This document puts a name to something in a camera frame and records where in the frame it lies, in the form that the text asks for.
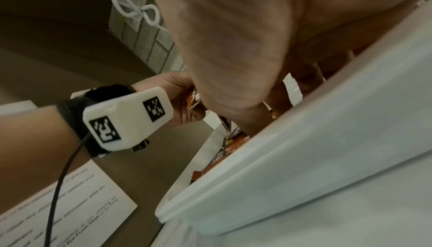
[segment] black cable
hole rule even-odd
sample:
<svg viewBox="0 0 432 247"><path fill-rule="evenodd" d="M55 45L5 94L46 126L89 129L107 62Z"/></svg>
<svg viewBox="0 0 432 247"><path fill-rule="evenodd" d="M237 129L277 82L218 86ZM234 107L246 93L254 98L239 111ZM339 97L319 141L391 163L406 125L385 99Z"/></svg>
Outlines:
<svg viewBox="0 0 432 247"><path fill-rule="evenodd" d="M44 247L49 247L51 244L51 234L53 232L55 207L57 206L57 200L59 199L58 195L60 194L60 188L62 187L64 177L66 176L68 169L71 167L73 160L78 155L79 151L85 145L85 143L90 139L90 137L91 137L91 133L87 134L87 136L84 137L84 139L81 141L80 145L75 149L75 151L69 157L69 160L67 161L66 165L63 168L62 173L60 174L60 177L58 178L58 182L57 182L57 185L55 186L55 190L54 190L53 201L51 202L51 208L49 209L50 212L48 215L48 223L46 224Z"/></svg>

